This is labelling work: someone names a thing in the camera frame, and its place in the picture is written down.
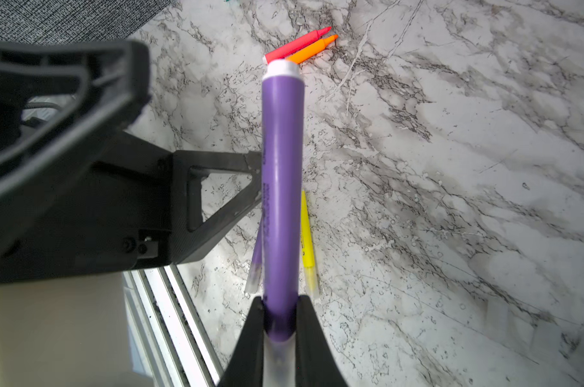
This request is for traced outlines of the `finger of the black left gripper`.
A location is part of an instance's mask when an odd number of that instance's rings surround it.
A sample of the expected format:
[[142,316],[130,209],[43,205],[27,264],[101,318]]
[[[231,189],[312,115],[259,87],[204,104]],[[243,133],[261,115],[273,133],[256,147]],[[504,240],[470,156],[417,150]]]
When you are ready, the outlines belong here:
[[[171,166],[170,261],[201,261],[261,203],[262,154],[177,151]],[[245,185],[217,193],[218,175]]]
[[110,198],[105,158],[150,97],[150,51],[135,40],[0,42],[0,208]]

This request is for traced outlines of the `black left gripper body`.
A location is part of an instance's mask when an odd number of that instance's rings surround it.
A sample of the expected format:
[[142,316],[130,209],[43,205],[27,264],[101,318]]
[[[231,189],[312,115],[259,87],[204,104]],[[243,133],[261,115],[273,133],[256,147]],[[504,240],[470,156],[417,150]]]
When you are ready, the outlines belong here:
[[171,263],[172,153],[124,133],[0,257],[0,284]]

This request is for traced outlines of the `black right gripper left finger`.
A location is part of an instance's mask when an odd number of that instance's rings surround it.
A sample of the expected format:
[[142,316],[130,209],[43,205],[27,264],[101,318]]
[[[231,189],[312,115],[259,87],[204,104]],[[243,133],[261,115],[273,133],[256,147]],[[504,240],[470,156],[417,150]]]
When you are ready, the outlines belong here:
[[219,387],[262,387],[265,308],[261,297],[253,299]]

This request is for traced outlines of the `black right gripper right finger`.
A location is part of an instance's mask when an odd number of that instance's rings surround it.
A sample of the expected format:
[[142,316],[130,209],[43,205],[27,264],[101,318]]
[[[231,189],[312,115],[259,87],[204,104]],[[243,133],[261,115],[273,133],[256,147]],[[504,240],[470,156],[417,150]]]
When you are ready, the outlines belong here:
[[296,304],[295,385],[298,387],[346,387],[307,295]]

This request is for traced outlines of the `yellow highlighter pen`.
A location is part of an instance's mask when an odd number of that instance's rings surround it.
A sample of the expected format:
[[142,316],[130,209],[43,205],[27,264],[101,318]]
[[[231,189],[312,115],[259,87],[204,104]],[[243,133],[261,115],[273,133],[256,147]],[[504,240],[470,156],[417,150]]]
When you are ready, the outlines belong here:
[[319,281],[316,269],[316,258],[311,235],[311,223],[307,208],[307,197],[304,190],[301,192],[301,248],[307,293],[312,298],[319,298]]

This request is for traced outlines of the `violet highlighter pen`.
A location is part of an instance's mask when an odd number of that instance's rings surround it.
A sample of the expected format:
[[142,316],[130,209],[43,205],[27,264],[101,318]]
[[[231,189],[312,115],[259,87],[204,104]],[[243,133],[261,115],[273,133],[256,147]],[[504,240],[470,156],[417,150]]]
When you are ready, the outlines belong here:
[[297,64],[271,62],[262,79],[262,258],[265,386],[295,383],[305,85]]

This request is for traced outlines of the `pink highlighter pen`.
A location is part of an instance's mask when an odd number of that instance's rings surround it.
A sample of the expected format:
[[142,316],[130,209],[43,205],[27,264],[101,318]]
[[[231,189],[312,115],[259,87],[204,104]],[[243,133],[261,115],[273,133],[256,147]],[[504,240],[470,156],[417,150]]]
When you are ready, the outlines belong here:
[[308,32],[308,34],[305,34],[298,39],[283,45],[281,48],[277,48],[270,53],[266,53],[263,56],[262,61],[266,65],[271,63],[271,61],[285,59],[292,54],[295,54],[296,52],[308,47],[309,45],[312,45],[324,35],[327,35],[330,30],[332,30],[331,27],[326,27],[319,30],[314,30],[313,32]]

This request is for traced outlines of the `orange highlighter pen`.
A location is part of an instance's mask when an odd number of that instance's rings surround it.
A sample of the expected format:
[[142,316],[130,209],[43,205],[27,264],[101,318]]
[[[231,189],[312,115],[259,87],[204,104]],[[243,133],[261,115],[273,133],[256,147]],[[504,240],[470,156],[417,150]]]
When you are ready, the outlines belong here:
[[300,51],[287,57],[286,60],[294,62],[297,65],[300,65],[304,61],[307,61],[313,58],[314,56],[322,53],[324,50],[327,49],[329,45],[334,43],[338,38],[339,38],[338,35],[331,35],[326,39],[318,40],[315,43],[307,46],[306,48],[303,48]]

